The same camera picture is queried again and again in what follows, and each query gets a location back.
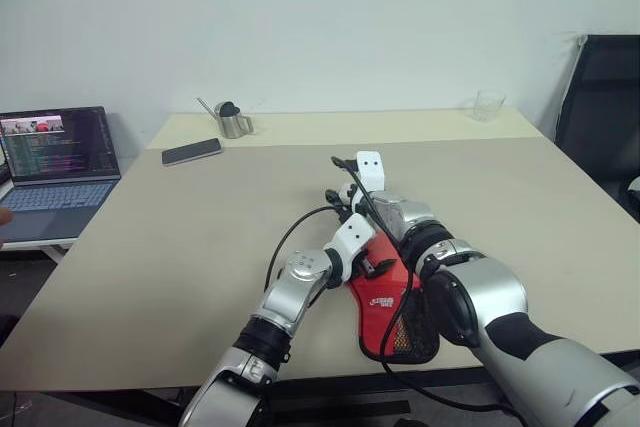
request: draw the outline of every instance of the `phone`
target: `phone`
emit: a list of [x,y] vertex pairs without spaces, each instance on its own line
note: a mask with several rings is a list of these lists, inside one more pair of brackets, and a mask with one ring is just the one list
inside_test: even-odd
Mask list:
[[222,146],[218,139],[203,140],[195,144],[183,145],[175,149],[162,151],[162,164],[175,165],[194,159],[201,159],[222,152]]

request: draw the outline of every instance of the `clear glass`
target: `clear glass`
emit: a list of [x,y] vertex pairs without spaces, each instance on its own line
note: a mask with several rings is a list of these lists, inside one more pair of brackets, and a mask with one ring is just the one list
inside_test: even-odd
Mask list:
[[504,104],[506,97],[493,90],[480,90],[473,106],[473,118],[478,122],[489,122],[495,119]]

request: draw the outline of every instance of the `beige table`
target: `beige table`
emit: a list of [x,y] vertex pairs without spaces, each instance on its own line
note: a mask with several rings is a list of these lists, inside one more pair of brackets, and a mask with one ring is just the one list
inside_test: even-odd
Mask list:
[[[306,132],[304,143],[316,145],[226,142],[232,148],[222,155],[173,167],[161,166],[159,149],[147,150],[0,349],[0,390],[199,384],[261,298],[282,233],[345,181],[329,156],[358,149],[380,150],[389,189],[428,202],[451,232],[509,265],[528,289],[534,321],[600,352],[640,347],[638,224],[517,112],[486,125],[459,112],[327,115],[301,116],[279,134],[303,143]],[[348,134],[347,122],[336,122],[342,115],[352,127],[377,129],[355,136],[376,142],[347,145],[354,136],[339,140],[334,130],[326,135],[342,145],[317,145],[325,136],[309,126],[333,117],[326,125]],[[268,126],[285,117],[257,117],[265,130],[235,144],[259,136],[288,143],[269,138]],[[456,140],[417,142],[437,137],[439,125]],[[174,116],[152,147],[200,134],[216,135],[206,116]],[[394,143],[403,138],[412,143]],[[330,213],[309,220],[283,254],[322,245],[336,225]],[[348,290],[327,292],[281,378],[380,372],[360,353],[356,332]],[[443,344],[420,368],[473,365],[465,349]]]

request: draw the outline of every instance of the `floor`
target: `floor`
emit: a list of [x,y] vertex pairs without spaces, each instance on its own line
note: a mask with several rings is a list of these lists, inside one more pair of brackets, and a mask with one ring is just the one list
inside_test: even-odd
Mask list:
[[[18,258],[16,254],[0,254],[0,314],[20,316],[44,285],[54,267],[53,262],[43,258],[31,256],[28,260],[24,260]],[[640,378],[640,369],[634,369],[633,374]],[[500,391],[493,384],[442,387],[432,390],[442,396],[467,403],[495,402],[501,398]],[[159,395],[171,397],[174,394],[175,392],[171,389],[166,389]],[[17,400],[18,408],[14,427],[136,427],[142,425],[43,394],[21,393]],[[370,417],[313,424],[290,423],[287,425],[291,427],[391,427],[400,417],[420,420],[429,427],[468,425],[515,427],[520,425],[515,419],[502,413],[475,414],[456,411],[411,392],[356,396],[349,400],[354,403],[407,400],[411,407],[411,413],[403,416]],[[0,427],[11,426],[13,401],[13,393],[0,393]],[[322,408],[328,401],[326,398],[311,399],[305,401],[304,405],[288,403],[287,408]]]

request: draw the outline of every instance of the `robotic arm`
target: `robotic arm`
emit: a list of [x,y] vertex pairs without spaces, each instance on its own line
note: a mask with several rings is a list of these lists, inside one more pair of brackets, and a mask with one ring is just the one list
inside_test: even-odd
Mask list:
[[345,165],[358,172],[374,206],[347,184],[328,200],[350,210],[323,250],[291,256],[280,278],[188,405],[181,427],[259,425],[260,396],[288,359],[309,301],[349,280],[354,257],[375,231],[375,215],[423,285],[439,333],[467,347],[502,387],[529,427],[639,425],[640,383],[586,347],[531,322],[524,287],[505,265],[456,239],[431,209],[384,191],[377,152]]

